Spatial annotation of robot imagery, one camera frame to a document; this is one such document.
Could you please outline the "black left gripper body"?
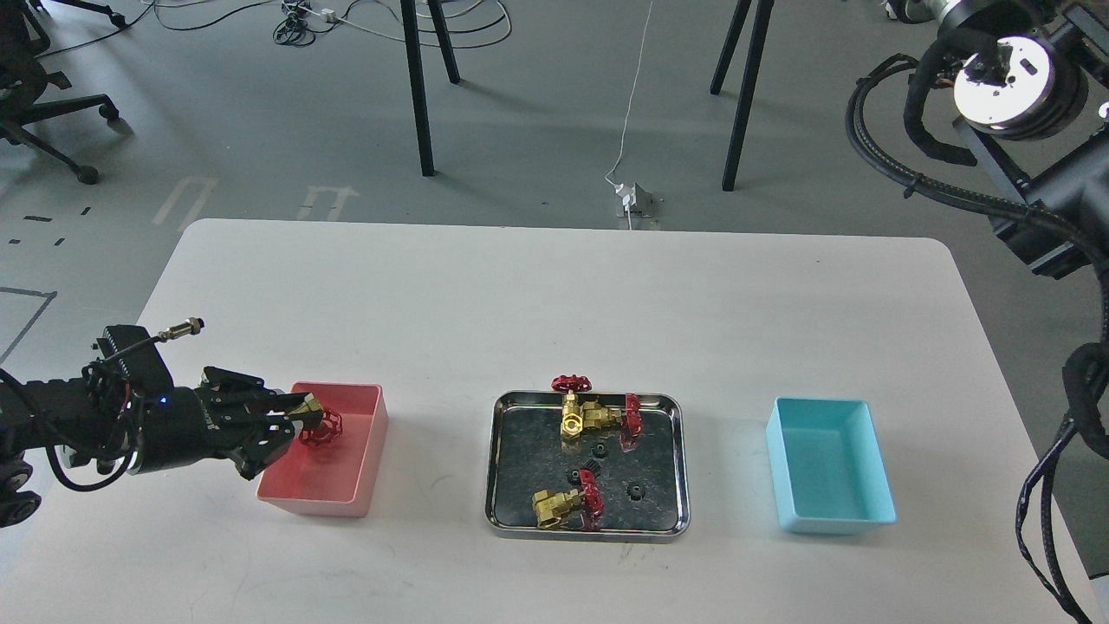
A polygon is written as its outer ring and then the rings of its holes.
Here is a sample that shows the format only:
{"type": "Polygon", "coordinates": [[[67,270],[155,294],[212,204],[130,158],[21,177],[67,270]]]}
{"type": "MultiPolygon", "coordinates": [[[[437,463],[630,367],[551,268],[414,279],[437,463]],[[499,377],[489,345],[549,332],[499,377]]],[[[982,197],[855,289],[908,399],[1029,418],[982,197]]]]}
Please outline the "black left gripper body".
{"type": "Polygon", "coordinates": [[[201,459],[225,459],[211,438],[216,431],[208,424],[199,396],[190,388],[174,388],[144,412],[126,473],[139,475],[194,466],[201,459]]]}

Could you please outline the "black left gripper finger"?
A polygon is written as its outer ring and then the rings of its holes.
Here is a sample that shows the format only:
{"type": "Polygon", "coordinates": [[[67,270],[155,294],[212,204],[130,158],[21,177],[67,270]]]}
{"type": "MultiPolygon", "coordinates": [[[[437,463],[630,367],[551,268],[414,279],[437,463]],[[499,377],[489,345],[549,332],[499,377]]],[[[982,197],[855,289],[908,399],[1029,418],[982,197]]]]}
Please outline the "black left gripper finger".
{"type": "Polygon", "coordinates": [[[199,398],[218,413],[292,413],[305,406],[308,396],[284,393],[267,388],[262,378],[220,367],[203,367],[199,383],[199,398]]]}
{"type": "Polygon", "coordinates": [[[288,451],[297,427],[289,416],[250,416],[223,426],[221,458],[228,459],[238,474],[254,479],[288,451]]]}

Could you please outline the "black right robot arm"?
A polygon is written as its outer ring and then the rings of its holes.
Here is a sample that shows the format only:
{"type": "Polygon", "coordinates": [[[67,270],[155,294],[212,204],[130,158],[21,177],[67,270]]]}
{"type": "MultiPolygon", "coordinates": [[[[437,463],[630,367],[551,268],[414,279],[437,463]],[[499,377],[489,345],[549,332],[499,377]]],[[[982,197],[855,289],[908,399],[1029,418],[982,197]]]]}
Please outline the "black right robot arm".
{"type": "Polygon", "coordinates": [[[887,1],[899,23],[937,24],[918,58],[898,53],[859,79],[845,114],[856,153],[904,190],[990,221],[994,236],[1039,276],[1093,269],[1106,300],[1106,127],[1032,175],[1003,143],[1054,139],[1106,85],[1106,21],[1081,1],[887,1]],[[908,74],[910,143],[947,165],[987,170],[998,193],[960,188],[894,158],[866,126],[873,88],[908,74]]]}

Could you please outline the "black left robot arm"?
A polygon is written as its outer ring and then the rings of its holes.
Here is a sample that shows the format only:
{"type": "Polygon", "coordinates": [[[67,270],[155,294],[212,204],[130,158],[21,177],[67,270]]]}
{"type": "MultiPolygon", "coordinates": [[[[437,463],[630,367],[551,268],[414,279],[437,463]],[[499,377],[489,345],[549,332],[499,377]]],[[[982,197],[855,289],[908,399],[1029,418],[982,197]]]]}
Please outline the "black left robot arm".
{"type": "Polygon", "coordinates": [[[313,393],[282,393],[252,375],[204,369],[199,387],[179,387],[157,345],[199,335],[197,317],[166,330],[110,325],[99,359],[78,378],[20,382],[3,374],[3,526],[35,513],[42,498],[26,489],[26,453],[43,449],[55,479],[94,492],[124,474],[228,459],[245,479],[284,456],[302,432],[321,429],[313,393]]]}

